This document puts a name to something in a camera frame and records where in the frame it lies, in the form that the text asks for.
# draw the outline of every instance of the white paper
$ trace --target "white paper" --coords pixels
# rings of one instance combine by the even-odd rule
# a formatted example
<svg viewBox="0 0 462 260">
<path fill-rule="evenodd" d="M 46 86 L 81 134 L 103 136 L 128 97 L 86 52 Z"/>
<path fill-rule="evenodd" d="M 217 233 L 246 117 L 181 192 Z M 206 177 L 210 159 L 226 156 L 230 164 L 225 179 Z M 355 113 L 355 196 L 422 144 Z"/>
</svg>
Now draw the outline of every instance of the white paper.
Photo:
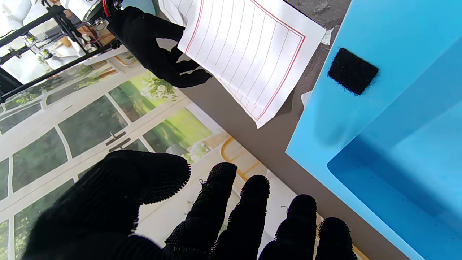
<svg viewBox="0 0 462 260">
<path fill-rule="evenodd" d="M 178 48 L 252 117 L 272 119 L 294 89 L 326 30 L 283 0 L 159 0 L 186 27 Z"/>
</svg>

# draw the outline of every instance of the door handle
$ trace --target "door handle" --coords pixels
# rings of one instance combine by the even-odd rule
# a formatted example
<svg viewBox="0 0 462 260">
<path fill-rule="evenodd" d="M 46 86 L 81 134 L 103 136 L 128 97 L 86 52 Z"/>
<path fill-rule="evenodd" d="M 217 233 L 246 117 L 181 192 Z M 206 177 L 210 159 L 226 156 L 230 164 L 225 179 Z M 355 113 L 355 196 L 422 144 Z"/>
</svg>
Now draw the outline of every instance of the door handle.
<svg viewBox="0 0 462 260">
<path fill-rule="evenodd" d="M 130 137 L 123 140 L 122 142 L 120 142 L 120 144 L 118 144 L 118 145 L 114 146 L 113 148 L 109 149 L 109 152 L 114 152 L 117 149 L 123 150 L 122 145 L 127 144 L 130 141 L 131 141 Z"/>
<path fill-rule="evenodd" d="M 127 132 L 125 132 L 125 131 L 122 132 L 122 133 L 120 133 L 118 136 L 114 135 L 114 133 L 113 133 L 112 131 L 111 131 L 110 133 L 111 133 L 112 139 L 109 140 L 109 141 L 106 143 L 106 146 L 112 144 L 113 142 L 119 140 L 120 138 L 122 138 L 122 136 L 124 136 L 124 135 L 127 134 Z"/>
</svg>

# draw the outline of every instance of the red wire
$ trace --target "red wire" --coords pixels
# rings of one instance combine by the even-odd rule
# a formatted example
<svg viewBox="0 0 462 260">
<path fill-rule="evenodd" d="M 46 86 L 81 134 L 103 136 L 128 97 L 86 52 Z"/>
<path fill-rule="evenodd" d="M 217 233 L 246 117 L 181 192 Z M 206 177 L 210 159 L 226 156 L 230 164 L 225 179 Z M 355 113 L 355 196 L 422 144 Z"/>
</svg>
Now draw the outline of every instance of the red wire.
<svg viewBox="0 0 462 260">
<path fill-rule="evenodd" d="M 98 38 L 98 39 L 96 39 L 96 40 L 90 41 L 89 43 L 90 43 L 90 44 L 91 44 L 91 43 L 95 43 L 95 42 L 100 41 L 100 40 L 102 40 L 102 39 L 104 39 L 104 38 L 106 38 L 107 36 L 110 36 L 110 35 L 111 35 L 111 34 L 106 34 L 106 35 L 101 36 L 100 38 Z"/>
<path fill-rule="evenodd" d="M 104 9 L 104 13 L 106 14 L 106 16 L 111 17 L 111 15 L 109 14 L 109 11 L 108 11 L 108 6 L 106 4 L 106 0 L 103 0 L 103 9 Z"/>
</svg>

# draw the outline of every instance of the metal frame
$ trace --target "metal frame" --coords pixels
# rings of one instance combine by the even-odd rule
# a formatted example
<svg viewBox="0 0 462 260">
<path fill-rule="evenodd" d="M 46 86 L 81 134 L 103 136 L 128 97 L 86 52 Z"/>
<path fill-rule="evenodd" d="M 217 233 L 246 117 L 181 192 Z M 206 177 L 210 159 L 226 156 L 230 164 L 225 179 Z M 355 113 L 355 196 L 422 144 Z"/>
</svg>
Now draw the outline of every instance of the metal frame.
<svg viewBox="0 0 462 260">
<path fill-rule="evenodd" d="M 32 80 L 26 84 L 22 84 L 19 82 L 16 78 L 14 78 L 11 74 L 0 68 L 0 104 L 4 103 L 7 98 L 12 97 L 15 94 L 18 94 L 19 92 L 43 81 L 46 80 L 47 78 L 54 76 L 74 65 L 77 65 L 97 54 L 103 53 L 109 49 L 117 49 L 121 43 L 118 40 L 113 40 L 111 43 L 98 47 L 95 51 L 88 53 L 84 46 L 82 46 L 82 43 L 76 38 L 81 37 L 80 32 L 77 31 L 77 29 L 74 27 L 72 22 L 66 18 L 64 11 L 66 10 L 63 6 L 57 6 L 53 5 L 50 6 L 48 2 L 46 2 L 48 7 L 48 13 L 44 14 L 43 16 L 35 19 L 34 21 L 26 24 L 25 26 L 21 27 L 20 29 L 14 31 L 13 33 L 3 37 L 0 39 L 0 47 L 5 46 L 12 42 L 14 39 L 23 36 L 27 32 L 29 32 L 31 29 L 35 28 L 36 26 L 44 23 L 45 21 L 53 18 L 55 21 L 58 23 L 58 25 L 65 31 L 66 34 L 69 35 L 69 37 L 77 42 L 79 46 L 85 51 L 86 55 L 83 57 L 80 57 L 78 59 L 75 59 L 74 61 L 56 69 L 53 70 L 49 73 L 44 74 L 41 77 L 36 78 L 35 80 Z M 24 46 L 18 50 L 13 50 L 10 53 L 6 54 L 5 56 L 1 57 L 0 59 L 0 65 L 4 64 L 6 61 L 10 60 L 14 56 L 21 55 L 22 53 L 28 51 L 30 48 L 27 46 Z"/>
<path fill-rule="evenodd" d="M 103 47 L 99 47 L 98 49 L 96 49 L 96 51 L 91 52 L 91 53 L 89 53 L 89 54 L 87 54 L 85 56 L 82 56 L 82 57 L 78 58 L 78 59 L 75 59 L 72 62 L 70 62 L 70 63 L 68 63 L 66 65 L 63 65 L 63 66 L 61 66 L 60 68 L 58 68 L 58 69 L 56 69 L 54 71 L 50 71 L 50 72 L 44 74 L 43 76 L 38 77 L 38 78 L 30 81 L 29 83 L 26 83 L 26 84 L 23 84 L 23 85 L 20 84 L 19 86 L 12 89 L 11 91 L 9 91 L 9 92 L 7 92 L 5 94 L 1 94 L 1 96 L 0 96 L 0 104 L 4 103 L 7 98 L 10 98 L 10 97 L 18 94 L 19 92 L 21 92 L 23 90 L 26 90 L 29 87 L 31 87 L 31 86 L 33 86 L 33 85 L 35 85 L 35 84 L 37 84 L 37 83 L 39 83 L 39 82 L 41 82 L 43 80 L 46 80 L 47 78 L 49 78 L 51 76 L 54 76 L 54 75 L 58 74 L 59 72 L 62 72 L 62 71 L 66 70 L 66 69 L 68 69 L 68 68 L 70 68 L 70 67 L 72 67 L 74 65 L 77 65 L 77 64 L 79 64 L 79 63 L 81 63 L 81 62 L 83 62 L 83 61 L 85 61 L 85 60 L 87 60 L 87 59 L 89 59 L 89 58 L 91 58 L 91 57 L 93 57 L 93 56 L 95 56 L 97 54 L 105 52 L 105 51 L 107 51 L 109 49 L 117 49 L 118 47 L 120 47 L 120 45 L 121 45 L 121 43 L 118 40 L 113 40 L 111 43 L 109 43 L 109 44 L 107 44 L 107 45 L 105 45 Z M 17 79 L 15 79 L 13 76 L 11 76 L 6 71 L 4 71 L 2 69 L 0 70 L 0 80 L 1 80 L 2 85 L 4 84 L 4 79 L 11 80 L 12 78 L 15 81 L 19 82 Z"/>
</svg>

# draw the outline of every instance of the black glove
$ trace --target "black glove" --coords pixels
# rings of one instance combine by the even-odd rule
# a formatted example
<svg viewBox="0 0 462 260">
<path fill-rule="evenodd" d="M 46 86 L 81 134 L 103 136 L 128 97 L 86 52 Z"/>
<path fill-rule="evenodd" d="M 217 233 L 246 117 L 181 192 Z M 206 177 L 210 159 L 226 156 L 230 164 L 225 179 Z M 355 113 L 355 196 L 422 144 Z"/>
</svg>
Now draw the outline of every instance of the black glove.
<svg viewBox="0 0 462 260">
<path fill-rule="evenodd" d="M 180 41 L 184 27 L 168 22 L 136 7 L 111 13 L 108 30 L 158 78 L 175 87 L 193 87 L 205 83 L 212 76 L 193 61 L 177 62 L 183 54 L 176 46 L 171 51 L 160 48 L 157 38 Z"/>
<path fill-rule="evenodd" d="M 134 234 L 139 206 L 177 193 L 189 179 L 189 165 L 176 155 L 113 152 L 39 217 L 23 259 L 256 260 L 269 196 L 264 176 L 245 183 L 228 229 L 217 240 L 236 171 L 230 163 L 213 167 L 186 219 L 160 249 Z M 319 236 L 317 260 L 356 259 L 340 219 L 326 219 Z M 299 195 L 259 260 L 312 259 L 315 237 L 316 202 Z"/>
</svg>

